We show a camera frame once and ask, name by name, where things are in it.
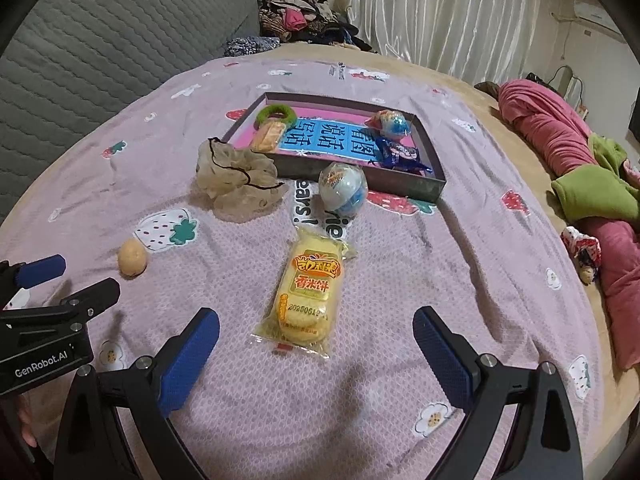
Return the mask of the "yellow rice cracker packet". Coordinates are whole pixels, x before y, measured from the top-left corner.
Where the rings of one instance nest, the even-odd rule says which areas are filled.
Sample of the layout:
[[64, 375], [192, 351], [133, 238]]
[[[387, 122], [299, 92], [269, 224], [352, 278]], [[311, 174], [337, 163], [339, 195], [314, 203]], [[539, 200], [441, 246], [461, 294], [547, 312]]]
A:
[[250, 334], [250, 342], [329, 359], [345, 262], [356, 255], [344, 240], [314, 226], [298, 226], [271, 308]]

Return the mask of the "beige mesh hair scrunchie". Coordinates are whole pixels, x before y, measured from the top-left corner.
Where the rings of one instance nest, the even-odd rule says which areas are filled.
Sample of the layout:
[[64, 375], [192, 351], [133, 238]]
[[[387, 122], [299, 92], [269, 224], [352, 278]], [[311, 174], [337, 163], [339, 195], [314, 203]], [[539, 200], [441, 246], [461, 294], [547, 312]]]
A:
[[198, 147], [195, 184], [222, 221], [245, 223], [273, 212], [288, 192], [274, 162], [218, 138]]

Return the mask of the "white surprise egg toy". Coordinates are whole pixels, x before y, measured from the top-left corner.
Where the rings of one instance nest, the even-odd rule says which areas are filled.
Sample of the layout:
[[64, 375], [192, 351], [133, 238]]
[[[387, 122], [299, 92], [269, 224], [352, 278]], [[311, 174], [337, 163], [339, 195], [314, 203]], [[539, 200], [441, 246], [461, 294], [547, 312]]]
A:
[[368, 196], [366, 176], [358, 166], [332, 162], [319, 174], [319, 194], [325, 211], [354, 218]]

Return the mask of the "small tan egg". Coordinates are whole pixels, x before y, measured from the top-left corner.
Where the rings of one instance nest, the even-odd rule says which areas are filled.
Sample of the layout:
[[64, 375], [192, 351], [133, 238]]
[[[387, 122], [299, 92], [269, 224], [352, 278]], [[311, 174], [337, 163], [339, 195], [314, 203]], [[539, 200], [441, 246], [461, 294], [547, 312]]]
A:
[[145, 247], [135, 238], [122, 243], [117, 253], [120, 274], [125, 278], [135, 278], [142, 274], [148, 265]]

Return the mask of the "floral patterned cloth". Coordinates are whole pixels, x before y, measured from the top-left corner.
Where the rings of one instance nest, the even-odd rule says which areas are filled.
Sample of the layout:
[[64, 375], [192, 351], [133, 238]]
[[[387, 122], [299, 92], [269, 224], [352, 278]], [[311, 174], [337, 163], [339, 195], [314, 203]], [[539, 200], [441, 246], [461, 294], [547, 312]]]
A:
[[597, 277], [602, 263], [602, 249], [597, 237], [584, 234], [574, 226], [567, 226], [561, 240], [574, 261], [580, 280], [591, 284]]

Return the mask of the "pink strawberry print blanket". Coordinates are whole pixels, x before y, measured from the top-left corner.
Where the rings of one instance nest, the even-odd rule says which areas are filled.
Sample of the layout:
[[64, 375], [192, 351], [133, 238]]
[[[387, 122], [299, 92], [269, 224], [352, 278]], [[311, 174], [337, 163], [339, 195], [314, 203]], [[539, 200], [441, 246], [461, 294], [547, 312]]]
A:
[[[416, 114], [446, 172], [434, 209], [404, 214], [396, 203], [365, 203], [349, 225], [352, 258], [327, 359], [250, 341], [314, 187], [291, 186], [270, 214], [232, 223], [214, 215], [195, 183], [200, 145], [266, 91]], [[118, 304], [89, 324], [90, 337], [96, 366], [112, 370], [157, 352], [202, 307], [218, 313], [218, 344], [172, 416], [210, 478], [425, 477], [462, 419], [427, 421], [446, 398], [412, 336], [414, 312], [426, 304], [503, 363], [553, 362], [582, 455], [592, 456], [603, 387], [585, 289], [544, 208], [451, 91], [346, 63], [208, 62], [76, 144], [2, 224], [1, 255], [65, 258], [64, 276], [27, 297], [40, 306], [114, 275], [120, 244], [163, 219], [168, 247], [154, 246], [146, 271], [122, 282]]]

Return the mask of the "orange rice cracker packet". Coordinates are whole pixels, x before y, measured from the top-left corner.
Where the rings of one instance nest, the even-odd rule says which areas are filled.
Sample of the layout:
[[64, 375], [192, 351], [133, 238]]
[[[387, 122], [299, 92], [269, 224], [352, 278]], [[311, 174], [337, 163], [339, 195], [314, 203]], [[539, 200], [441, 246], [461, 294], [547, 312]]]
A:
[[286, 130], [288, 130], [288, 126], [285, 122], [275, 119], [266, 120], [254, 134], [253, 140], [250, 142], [250, 149], [258, 153], [273, 152]]

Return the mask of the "grey quilted headboard cover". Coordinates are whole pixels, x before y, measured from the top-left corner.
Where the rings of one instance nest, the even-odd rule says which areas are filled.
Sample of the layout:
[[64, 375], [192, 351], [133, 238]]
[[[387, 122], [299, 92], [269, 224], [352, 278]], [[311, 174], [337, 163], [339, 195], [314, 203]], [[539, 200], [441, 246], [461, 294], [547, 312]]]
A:
[[1, 55], [1, 213], [129, 104], [258, 32], [258, 0], [39, 0]]

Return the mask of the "green fuzzy hair scrunchie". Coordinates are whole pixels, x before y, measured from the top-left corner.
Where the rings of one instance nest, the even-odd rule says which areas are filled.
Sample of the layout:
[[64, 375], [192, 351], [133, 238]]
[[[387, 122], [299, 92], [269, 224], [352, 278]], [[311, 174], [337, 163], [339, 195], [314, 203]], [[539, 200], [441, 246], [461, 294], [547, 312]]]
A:
[[292, 107], [286, 104], [269, 104], [258, 112], [254, 125], [256, 129], [259, 129], [263, 125], [271, 124], [272, 122], [284, 125], [285, 130], [288, 130], [296, 124], [297, 115]]

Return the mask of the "blue floral pillow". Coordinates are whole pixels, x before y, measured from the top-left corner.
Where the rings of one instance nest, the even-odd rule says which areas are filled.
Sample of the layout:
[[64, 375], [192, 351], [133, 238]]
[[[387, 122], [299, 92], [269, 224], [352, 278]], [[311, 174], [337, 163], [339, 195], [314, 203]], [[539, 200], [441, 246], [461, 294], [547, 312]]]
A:
[[233, 38], [226, 43], [224, 55], [238, 58], [239, 56], [276, 50], [280, 45], [281, 41], [278, 37], [250, 36]]

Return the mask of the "pink and blue book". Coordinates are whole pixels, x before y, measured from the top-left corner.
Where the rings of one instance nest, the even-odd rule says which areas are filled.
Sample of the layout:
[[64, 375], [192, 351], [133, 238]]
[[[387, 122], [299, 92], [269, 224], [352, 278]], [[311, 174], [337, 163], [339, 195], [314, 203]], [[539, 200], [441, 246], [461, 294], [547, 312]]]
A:
[[[375, 130], [366, 126], [366, 120], [382, 107], [370, 110], [360, 103], [326, 104], [315, 102], [285, 102], [265, 100], [254, 110], [240, 110], [235, 116], [235, 123], [224, 136], [224, 140], [235, 148], [249, 148], [250, 142], [258, 129], [254, 122], [258, 112], [269, 104], [282, 103], [294, 110], [297, 122], [286, 130], [277, 148], [267, 154], [283, 156], [312, 157], [332, 160], [332, 162], [348, 162], [360, 166], [380, 167], [378, 163], [378, 147], [374, 142], [380, 136]], [[399, 143], [405, 146], [420, 148], [416, 144], [416, 127], [405, 113], [411, 127], [411, 136]], [[420, 153], [421, 162], [427, 157]]]

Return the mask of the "blue surprise egg toy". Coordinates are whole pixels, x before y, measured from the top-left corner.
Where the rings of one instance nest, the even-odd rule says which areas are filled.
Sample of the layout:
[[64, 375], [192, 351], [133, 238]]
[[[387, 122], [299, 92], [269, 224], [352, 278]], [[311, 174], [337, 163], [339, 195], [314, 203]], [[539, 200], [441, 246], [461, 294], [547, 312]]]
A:
[[397, 142], [411, 136], [408, 120], [397, 110], [379, 110], [366, 120], [366, 126], [380, 136]]

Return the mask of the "white satin curtain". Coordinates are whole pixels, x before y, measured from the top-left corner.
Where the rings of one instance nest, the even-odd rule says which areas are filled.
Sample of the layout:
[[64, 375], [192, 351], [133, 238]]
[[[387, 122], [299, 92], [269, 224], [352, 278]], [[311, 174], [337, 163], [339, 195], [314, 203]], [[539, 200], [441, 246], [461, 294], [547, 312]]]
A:
[[338, 0], [379, 54], [469, 84], [521, 75], [541, 0]]

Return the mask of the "metal chair frame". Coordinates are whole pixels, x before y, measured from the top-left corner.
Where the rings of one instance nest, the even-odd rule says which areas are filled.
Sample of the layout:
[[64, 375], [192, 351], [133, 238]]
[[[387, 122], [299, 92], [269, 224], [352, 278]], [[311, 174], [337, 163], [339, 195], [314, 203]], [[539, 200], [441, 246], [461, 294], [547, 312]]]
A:
[[584, 82], [574, 74], [569, 65], [560, 66], [548, 81], [552, 87], [574, 110], [584, 104]]

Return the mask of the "white wall air conditioner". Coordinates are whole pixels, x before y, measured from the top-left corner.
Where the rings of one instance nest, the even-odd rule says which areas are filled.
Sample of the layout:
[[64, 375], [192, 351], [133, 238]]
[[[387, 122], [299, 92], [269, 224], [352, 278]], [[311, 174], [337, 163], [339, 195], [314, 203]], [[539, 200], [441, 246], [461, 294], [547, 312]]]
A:
[[608, 15], [608, 12], [600, 6], [585, 1], [574, 0], [573, 9], [576, 18], [596, 24], [610, 32], [614, 32], [614, 34], [622, 34], [613, 19]]

